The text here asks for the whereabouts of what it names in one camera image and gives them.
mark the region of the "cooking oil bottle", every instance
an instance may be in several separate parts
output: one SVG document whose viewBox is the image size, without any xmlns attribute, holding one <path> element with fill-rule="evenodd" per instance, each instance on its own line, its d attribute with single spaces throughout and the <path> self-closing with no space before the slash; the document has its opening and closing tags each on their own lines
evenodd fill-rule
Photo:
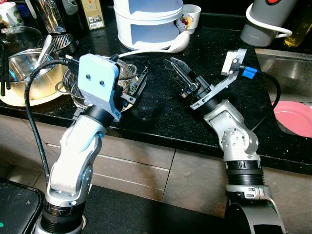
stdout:
<svg viewBox="0 0 312 234">
<path fill-rule="evenodd" d="M 285 44 L 288 46 L 297 47 L 302 42 L 306 34 L 312 28 L 312 1 L 307 3 L 305 9 L 303 10 L 298 24 L 295 26 L 295 29 L 292 31 L 290 37 L 285 38 Z"/>
</svg>

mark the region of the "cabinet door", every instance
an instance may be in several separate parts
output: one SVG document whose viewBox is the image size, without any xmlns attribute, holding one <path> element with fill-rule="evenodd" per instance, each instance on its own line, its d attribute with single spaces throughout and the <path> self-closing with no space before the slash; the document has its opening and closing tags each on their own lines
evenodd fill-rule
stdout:
<svg viewBox="0 0 312 234">
<path fill-rule="evenodd" d="M 33 131 L 20 118 L 0 115 L 0 158 L 19 167 L 42 170 L 42 162 Z M 56 154 L 43 143 L 48 164 Z"/>
<path fill-rule="evenodd" d="M 312 232 L 312 176 L 263 168 L 266 185 L 288 233 Z M 223 217 L 226 205 L 223 159 L 177 150 L 163 202 Z"/>
</svg>

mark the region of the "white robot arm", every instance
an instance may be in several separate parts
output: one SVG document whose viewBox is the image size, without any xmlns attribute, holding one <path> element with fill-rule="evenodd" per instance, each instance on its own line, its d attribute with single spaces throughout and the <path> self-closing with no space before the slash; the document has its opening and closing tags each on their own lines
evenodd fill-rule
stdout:
<svg viewBox="0 0 312 234">
<path fill-rule="evenodd" d="M 78 87 L 93 105 L 66 130 L 60 141 L 61 154 L 51 170 L 35 234 L 81 232 L 93 162 L 102 147 L 105 128 L 121 118 L 122 88 L 117 85 L 118 75 L 119 67 L 114 61 L 91 54 L 80 57 Z"/>
</svg>

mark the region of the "drawer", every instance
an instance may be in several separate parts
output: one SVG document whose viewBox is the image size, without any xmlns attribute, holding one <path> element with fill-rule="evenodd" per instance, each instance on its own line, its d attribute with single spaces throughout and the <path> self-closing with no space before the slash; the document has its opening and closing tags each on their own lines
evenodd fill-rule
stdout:
<svg viewBox="0 0 312 234">
<path fill-rule="evenodd" d="M 164 193 L 164 190 L 162 189 L 155 189 L 141 184 L 97 174 L 93 174 L 92 184 L 157 201 L 162 200 Z"/>
<path fill-rule="evenodd" d="M 60 154 L 60 147 L 50 144 L 49 147 L 56 154 Z M 165 168 L 103 155 L 98 155 L 96 157 L 96 160 L 93 164 L 93 171 L 99 175 L 129 181 L 157 189 L 165 189 L 169 175 L 169 170 Z"/>
<path fill-rule="evenodd" d="M 170 169 L 175 149 L 105 136 L 100 154 Z"/>
<path fill-rule="evenodd" d="M 41 139 L 47 144 L 60 145 L 67 128 L 36 122 Z M 105 136 L 101 155 L 122 158 L 151 166 L 170 169 L 175 149 L 142 143 L 114 136 Z"/>
</svg>

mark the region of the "blue cable connector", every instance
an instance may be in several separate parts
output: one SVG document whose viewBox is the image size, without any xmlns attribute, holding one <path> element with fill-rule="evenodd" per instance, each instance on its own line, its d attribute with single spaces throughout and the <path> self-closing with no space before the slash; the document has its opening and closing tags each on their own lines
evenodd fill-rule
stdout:
<svg viewBox="0 0 312 234">
<path fill-rule="evenodd" d="M 246 67 L 242 76 L 248 77 L 249 79 L 253 79 L 257 72 L 258 72 L 257 69 L 254 69 L 252 67 Z"/>
</svg>

